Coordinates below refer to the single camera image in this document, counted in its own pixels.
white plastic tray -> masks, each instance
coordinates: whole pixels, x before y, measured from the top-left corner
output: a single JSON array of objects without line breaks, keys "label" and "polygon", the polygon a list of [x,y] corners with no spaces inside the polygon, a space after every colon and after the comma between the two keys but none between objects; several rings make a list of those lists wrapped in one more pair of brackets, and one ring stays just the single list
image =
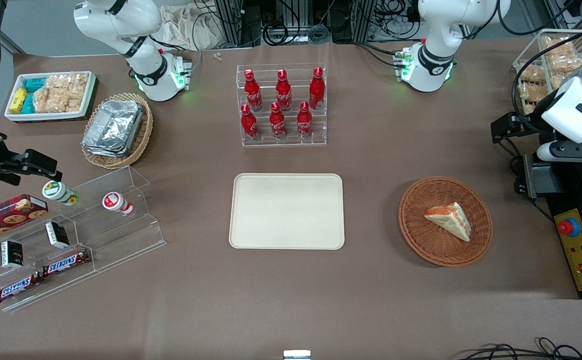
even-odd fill
[{"label": "white plastic tray", "polygon": [[[9,111],[9,104],[13,100],[13,96],[15,95],[15,91],[19,89],[19,87],[24,86],[24,82],[28,79],[36,79],[36,78],[48,78],[49,75],[54,74],[61,74],[61,75],[68,75],[70,73],[86,73],[89,75],[89,79],[87,80],[87,87],[84,91],[84,95],[82,96],[82,103],[80,105],[80,111],[71,111],[71,112],[45,112],[45,113],[36,113],[36,114],[13,114]],[[66,71],[66,72],[40,72],[40,73],[23,73],[22,75],[18,75],[15,79],[15,84],[13,85],[13,89],[11,89],[11,94],[9,96],[9,101],[4,109],[4,117],[15,121],[16,123],[35,123],[35,122],[44,122],[44,121],[60,121],[63,119],[74,119],[80,118],[85,116],[87,110],[89,109],[89,103],[91,95],[93,94],[93,88],[95,87],[95,74],[91,71]]]},{"label": "white plastic tray", "polygon": [[335,173],[241,173],[233,183],[229,243],[237,249],[341,248],[342,179]]}]

brown table surface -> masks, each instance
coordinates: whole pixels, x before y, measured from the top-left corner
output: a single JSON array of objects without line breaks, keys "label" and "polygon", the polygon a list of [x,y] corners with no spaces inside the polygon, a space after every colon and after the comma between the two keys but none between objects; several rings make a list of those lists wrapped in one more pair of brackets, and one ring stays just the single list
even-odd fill
[{"label": "brown table surface", "polygon": [[[221,62],[205,53],[190,91],[149,102],[155,128],[134,165],[151,182],[149,210],[168,244],[23,310],[0,310],[0,360],[279,359],[285,349],[450,360],[492,343],[535,349],[542,336],[582,351],[582,300],[555,226],[513,192],[508,155],[490,141],[491,121],[511,109],[510,65],[528,41],[466,41],[434,93],[397,83],[353,45],[222,50]],[[242,148],[236,66],[300,62],[329,66],[328,145]],[[97,103],[139,92],[119,55],[15,57],[16,75],[75,70],[97,75]],[[74,186],[106,173],[80,151],[84,125],[3,118],[0,130],[11,150],[57,159]],[[537,142],[519,144],[533,151]],[[343,248],[232,248],[233,179],[257,172],[339,174]],[[434,175],[467,183],[490,208],[493,243],[476,264],[433,266],[401,236],[401,194]],[[0,184],[0,201],[37,194],[44,182]]]}]

clear plastic shelf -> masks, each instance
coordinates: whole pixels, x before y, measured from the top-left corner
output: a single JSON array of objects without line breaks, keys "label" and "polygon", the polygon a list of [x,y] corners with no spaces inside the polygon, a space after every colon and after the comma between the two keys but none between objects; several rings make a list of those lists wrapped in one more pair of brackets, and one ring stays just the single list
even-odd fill
[{"label": "clear plastic shelf", "polygon": [[[324,103],[319,109],[311,109],[313,115],[313,136],[309,139],[300,139],[297,132],[297,114],[300,110],[300,103],[309,100],[309,83],[313,79],[313,69],[316,67],[324,69],[324,83],[326,91],[324,94]],[[240,106],[247,103],[246,95],[244,93],[244,71],[247,69],[253,70],[255,79],[262,91],[263,107],[260,111],[254,111],[257,119],[257,128],[260,132],[260,139],[258,141],[248,141],[244,130],[240,126],[240,136],[242,146],[245,148],[251,147],[266,147],[266,146],[319,146],[327,143],[327,104],[329,84],[327,80],[327,68],[325,63],[296,63],[296,64],[250,64],[238,65],[236,73],[236,89],[238,95],[237,116],[241,119]],[[291,110],[284,112],[284,123],[286,125],[286,138],[281,141],[275,139],[271,130],[271,123],[268,117],[271,114],[271,103],[277,100],[275,95],[275,85],[277,85],[277,71],[285,69],[289,84],[291,84],[293,92],[293,102]]]},{"label": "clear plastic shelf", "polygon": [[[112,171],[104,176],[73,187],[80,193],[76,206],[60,205],[59,214],[33,221],[23,229],[0,236],[0,243],[9,240],[22,244],[24,266],[17,269],[0,267],[0,290],[26,278],[42,266],[67,258],[82,249],[90,251],[90,262],[76,265],[44,278],[42,283],[2,301],[4,312],[19,310],[91,276],[131,260],[166,244],[160,224],[149,213],[141,189],[149,182],[131,167]],[[104,209],[102,198],[117,191],[133,203],[133,213],[120,216]],[[63,249],[49,244],[44,224],[55,221],[64,226],[71,246]]]}]

wicker basket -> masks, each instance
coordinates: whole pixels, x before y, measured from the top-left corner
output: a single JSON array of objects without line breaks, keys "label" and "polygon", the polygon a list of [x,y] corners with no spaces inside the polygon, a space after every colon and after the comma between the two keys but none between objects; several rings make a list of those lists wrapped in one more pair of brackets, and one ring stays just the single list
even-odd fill
[{"label": "wicker basket", "polygon": [[[471,241],[461,240],[424,217],[426,210],[448,203],[462,206],[471,224]],[[422,258],[444,267],[463,267],[489,249],[493,222],[489,208],[470,187],[450,177],[423,178],[404,193],[398,207],[404,239]]]},{"label": "wicker basket", "polygon": [[[131,152],[126,157],[111,157],[111,156],[102,156],[102,155],[95,155],[94,153],[90,153],[86,151],[84,146],[82,147],[82,153],[84,153],[85,157],[89,162],[95,166],[101,166],[106,169],[119,169],[125,166],[130,166],[134,162],[136,162],[144,150],[146,146],[149,144],[149,137],[151,137],[151,131],[153,130],[153,114],[151,114],[151,109],[149,109],[149,104],[147,104],[146,100],[141,98],[134,93],[120,93],[118,95],[113,95],[108,98],[108,100],[124,100],[124,101],[137,101],[143,107],[142,118],[140,119],[141,123],[138,126],[137,132],[135,133],[135,139],[133,140],[133,145],[131,146]],[[87,123],[86,129],[84,130],[84,134],[87,133],[89,130],[90,125],[93,123],[93,118],[97,111],[102,107],[104,101],[97,106],[90,118],[89,122]]]}]

cookie box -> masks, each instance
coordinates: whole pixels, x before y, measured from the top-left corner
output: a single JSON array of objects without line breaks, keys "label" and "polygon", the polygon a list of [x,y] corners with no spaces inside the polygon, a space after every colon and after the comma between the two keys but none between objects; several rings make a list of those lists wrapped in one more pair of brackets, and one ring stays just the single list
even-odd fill
[{"label": "cookie box", "polygon": [[54,121],[71,121],[71,120],[85,120],[85,115],[90,109],[90,105],[93,100],[94,89],[96,87],[97,79],[94,73],[91,71],[76,71],[76,73],[85,73],[89,76],[89,80],[87,81],[87,86],[84,91],[84,96],[82,97],[82,102],[80,105],[80,111],[72,111],[72,112],[40,112],[40,113],[33,113],[33,114],[14,114],[9,110],[9,104],[13,101],[13,96],[17,89],[24,86],[24,83],[28,79],[37,79],[37,78],[48,78],[49,75],[69,75],[70,73],[75,73],[75,71],[65,71],[65,72],[40,72],[40,73],[24,73],[22,75],[18,75],[15,79],[15,84],[13,85],[13,89],[11,90],[9,101],[4,109],[4,116],[13,121],[14,123],[25,124],[25,123],[47,123],[47,122],[54,122]]},{"label": "cookie box", "polygon": [[29,194],[19,194],[0,203],[0,234],[48,214],[42,200]]}]

